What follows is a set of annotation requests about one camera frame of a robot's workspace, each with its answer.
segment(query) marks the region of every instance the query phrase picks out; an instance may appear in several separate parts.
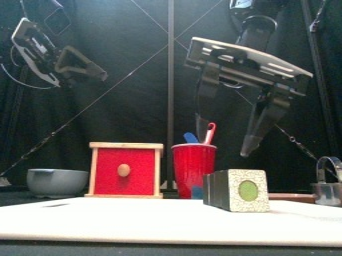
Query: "white table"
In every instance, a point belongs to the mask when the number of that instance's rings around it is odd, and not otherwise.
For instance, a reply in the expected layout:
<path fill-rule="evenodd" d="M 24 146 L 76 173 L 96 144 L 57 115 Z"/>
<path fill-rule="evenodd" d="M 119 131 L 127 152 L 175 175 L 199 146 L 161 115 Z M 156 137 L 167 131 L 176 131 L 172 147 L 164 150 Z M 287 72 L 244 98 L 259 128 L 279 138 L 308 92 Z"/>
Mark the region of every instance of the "white table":
<path fill-rule="evenodd" d="M 121 198 L 5 206 L 0 240 L 342 247 L 342 208 L 290 201 L 270 207 L 232 213 L 202 200 Z"/>

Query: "black curtain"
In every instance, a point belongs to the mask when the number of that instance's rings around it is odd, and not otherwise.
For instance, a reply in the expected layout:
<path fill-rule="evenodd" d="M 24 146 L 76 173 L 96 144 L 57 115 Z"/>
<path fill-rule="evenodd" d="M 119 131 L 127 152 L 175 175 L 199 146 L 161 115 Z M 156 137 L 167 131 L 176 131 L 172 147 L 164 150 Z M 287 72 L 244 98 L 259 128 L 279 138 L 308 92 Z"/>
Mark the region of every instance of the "black curtain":
<path fill-rule="evenodd" d="M 340 3 L 338 0 L 331 2 L 334 3 L 327 6 L 328 15 L 319 44 L 323 49 L 323 67 L 331 88 L 336 127 L 339 126 L 340 132 L 338 53 L 342 33 L 338 22 L 340 18 L 334 8 L 334 4 Z M 40 22 L 39 3 L 40 1 L 28 2 L 28 13 L 31 19 Z M 31 157 L 8 172 L 13 184 L 25 184 L 28 168 L 89 170 L 88 143 L 92 141 L 163 143 L 167 146 L 168 1 L 64 0 L 60 3 L 64 5 L 72 25 L 59 37 L 47 31 L 51 40 L 59 47 L 72 45 L 77 48 L 107 70 L 109 76 L 104 83 L 33 90 L 15 84 L 1 72 L 1 141 L 6 140 L 6 135 L 10 134 L 9 145 L 0 145 L 1 152 L 8 152 L 2 154 L 1 171 L 17 161 L 33 145 L 68 124 Z M 312 13 L 316 11 L 318 3 L 319 1 L 315 1 L 315 5 L 311 6 Z M 23 17 L 19 1 L 8 4 L 1 0 L 1 5 L 8 13 L 15 12 L 15 15 L 6 18 L 1 16 L 1 24 L 15 28 Z M 228 14 L 228 1 L 176 0 L 173 25 L 173 143 L 177 144 L 184 143 L 186 132 L 195 132 L 195 90 L 199 73 L 183 65 L 191 38 L 196 36 L 235 43 L 238 33 Z M 4 47 L 6 52 L 10 50 L 9 46 Z M 278 15 L 278 30 L 271 37 L 267 52 L 314 73 L 300 1 L 291 0 Z M 10 61 L 5 66 L 13 76 L 19 77 L 20 70 L 15 69 L 20 68 L 15 68 Z M 25 83 L 48 86 L 32 72 L 28 71 L 25 77 Z M 19 88 L 23 92 L 17 102 L 13 94 Z M 218 124 L 212 142 L 218 146 L 216 170 L 263 169 L 271 192 L 311 191 L 315 161 L 298 149 L 295 143 L 290 142 L 276 127 L 264 137 L 259 149 L 251 156 L 239 156 L 251 112 L 247 101 L 255 102 L 256 96 L 258 90 L 252 88 L 244 87 L 238 91 L 219 88 L 218 97 L 212 102 L 212 121 Z M 15 108 L 17 104 L 20 109 L 16 125 L 8 133 L 8 119 L 13 117 L 13 113 L 5 111 L 4 106 Z M 316 157 L 330 154 L 315 79 L 310 82 L 307 96 L 292 100 L 290 111 L 278 125 Z M 161 181 L 167 176 L 165 161 L 164 155 Z"/>

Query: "robotic arm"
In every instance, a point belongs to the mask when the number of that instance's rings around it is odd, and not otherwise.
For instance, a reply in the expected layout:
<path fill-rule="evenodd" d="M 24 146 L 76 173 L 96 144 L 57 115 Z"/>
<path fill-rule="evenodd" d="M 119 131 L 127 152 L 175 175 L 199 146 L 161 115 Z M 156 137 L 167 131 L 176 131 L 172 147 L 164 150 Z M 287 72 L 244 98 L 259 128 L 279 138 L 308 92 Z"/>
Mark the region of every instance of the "robotic arm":
<path fill-rule="evenodd" d="M 196 133 L 204 140 L 211 104 L 219 85 L 260 89 L 252 106 L 240 155 L 247 157 L 286 114 L 294 96 L 306 95 L 312 74 L 263 51 L 276 28 L 274 20 L 287 1 L 231 1 L 230 11 L 240 22 L 236 44 L 192 38 L 186 65 L 200 70 Z"/>
<path fill-rule="evenodd" d="M 60 50 L 39 24 L 27 18 L 20 20 L 12 42 L 31 70 L 52 85 L 71 86 L 88 79 L 107 79 L 107 72 L 73 47 Z"/>

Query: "green circle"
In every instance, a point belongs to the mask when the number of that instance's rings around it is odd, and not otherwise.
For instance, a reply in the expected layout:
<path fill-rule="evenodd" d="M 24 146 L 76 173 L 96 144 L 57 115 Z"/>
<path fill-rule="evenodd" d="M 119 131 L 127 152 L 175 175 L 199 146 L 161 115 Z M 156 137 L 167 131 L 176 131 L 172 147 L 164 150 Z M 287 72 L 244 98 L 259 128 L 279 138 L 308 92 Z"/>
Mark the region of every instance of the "green circle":
<path fill-rule="evenodd" d="M 250 181 L 244 180 L 239 185 L 239 195 L 244 201 L 254 201 L 258 197 L 258 186 Z"/>

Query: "red plastic cup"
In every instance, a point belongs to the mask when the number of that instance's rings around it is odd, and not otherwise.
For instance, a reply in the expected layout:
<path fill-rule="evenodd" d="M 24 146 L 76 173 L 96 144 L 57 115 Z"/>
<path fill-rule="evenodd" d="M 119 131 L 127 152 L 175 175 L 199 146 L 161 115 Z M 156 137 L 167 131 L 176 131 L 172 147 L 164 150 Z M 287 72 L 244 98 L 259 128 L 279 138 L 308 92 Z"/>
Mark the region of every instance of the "red plastic cup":
<path fill-rule="evenodd" d="M 172 147 L 179 198 L 190 199 L 194 187 L 203 187 L 203 175 L 214 172 L 216 147 L 200 143 Z"/>

